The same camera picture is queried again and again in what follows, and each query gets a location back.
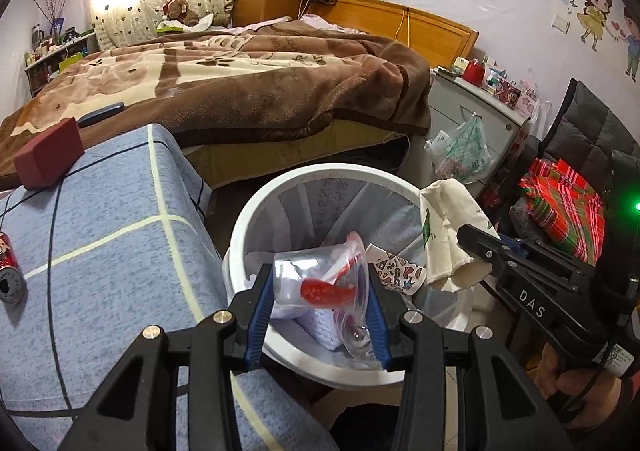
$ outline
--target red plaid fabric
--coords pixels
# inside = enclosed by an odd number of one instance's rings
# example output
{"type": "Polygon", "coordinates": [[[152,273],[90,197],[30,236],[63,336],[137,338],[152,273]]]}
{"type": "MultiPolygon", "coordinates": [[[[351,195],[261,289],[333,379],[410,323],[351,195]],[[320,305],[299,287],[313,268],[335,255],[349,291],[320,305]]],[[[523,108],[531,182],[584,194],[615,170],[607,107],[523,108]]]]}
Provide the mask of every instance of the red plaid fabric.
{"type": "Polygon", "coordinates": [[[594,265],[604,241],[598,194],[563,160],[536,159],[520,180],[529,214],[565,252],[594,265]]]}

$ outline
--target cartoon girl sticker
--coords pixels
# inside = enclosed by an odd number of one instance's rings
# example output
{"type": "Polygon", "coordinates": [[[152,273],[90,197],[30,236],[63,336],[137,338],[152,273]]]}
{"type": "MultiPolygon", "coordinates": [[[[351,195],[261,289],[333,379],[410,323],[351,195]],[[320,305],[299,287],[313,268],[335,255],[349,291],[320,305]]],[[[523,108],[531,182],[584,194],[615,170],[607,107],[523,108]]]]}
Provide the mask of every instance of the cartoon girl sticker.
{"type": "Polygon", "coordinates": [[[611,12],[611,0],[586,0],[584,3],[584,14],[578,14],[580,24],[586,30],[580,37],[585,43],[587,37],[593,35],[593,45],[591,48],[594,52],[596,44],[602,39],[602,29],[604,28],[613,39],[619,39],[613,35],[613,32],[607,27],[607,14],[611,12]]]}
{"type": "Polygon", "coordinates": [[[629,50],[626,55],[626,72],[636,82],[638,65],[640,65],[640,19],[632,14],[632,11],[625,7],[625,22],[629,28],[629,35],[623,39],[629,43],[629,50]]]}

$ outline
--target trash bin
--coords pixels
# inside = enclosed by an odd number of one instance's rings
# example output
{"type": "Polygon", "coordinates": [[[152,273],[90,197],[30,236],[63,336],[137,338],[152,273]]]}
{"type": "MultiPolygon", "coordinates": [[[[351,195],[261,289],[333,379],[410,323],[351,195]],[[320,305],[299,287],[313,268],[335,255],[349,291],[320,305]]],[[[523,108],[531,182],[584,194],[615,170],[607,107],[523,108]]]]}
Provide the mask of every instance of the trash bin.
{"type": "MultiPolygon", "coordinates": [[[[357,232],[369,243],[423,265],[418,189],[391,174],[356,164],[316,164],[294,169],[263,186],[240,213],[223,275],[229,298],[251,287],[251,275],[273,254],[342,243],[357,232]]],[[[473,290],[422,289],[416,306],[443,327],[464,331],[473,290]]],[[[281,317],[296,317],[296,312],[281,317]]],[[[346,352],[328,351],[293,319],[272,319],[263,351],[285,367],[341,389],[393,384],[404,372],[359,370],[346,352]]]]}

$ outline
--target plastic bag hanging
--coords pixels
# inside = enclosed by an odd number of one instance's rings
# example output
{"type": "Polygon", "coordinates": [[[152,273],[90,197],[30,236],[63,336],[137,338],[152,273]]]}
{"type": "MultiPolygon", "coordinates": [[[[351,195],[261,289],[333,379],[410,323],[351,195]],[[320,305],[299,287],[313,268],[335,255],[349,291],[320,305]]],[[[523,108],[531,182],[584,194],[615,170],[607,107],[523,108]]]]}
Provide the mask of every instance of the plastic bag hanging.
{"type": "Polygon", "coordinates": [[[470,184],[491,169],[482,118],[476,113],[454,131],[441,131],[425,149],[431,153],[435,174],[442,180],[454,178],[470,184]]]}

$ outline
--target red soda can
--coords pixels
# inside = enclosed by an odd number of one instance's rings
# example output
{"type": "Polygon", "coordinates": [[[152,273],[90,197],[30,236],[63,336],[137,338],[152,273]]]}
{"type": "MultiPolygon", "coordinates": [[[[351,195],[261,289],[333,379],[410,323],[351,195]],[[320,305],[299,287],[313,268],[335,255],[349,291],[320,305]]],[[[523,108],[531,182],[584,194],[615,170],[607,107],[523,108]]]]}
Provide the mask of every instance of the red soda can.
{"type": "Polygon", "coordinates": [[[9,237],[0,232],[0,301],[15,305],[27,291],[27,282],[11,249],[9,237]]]}

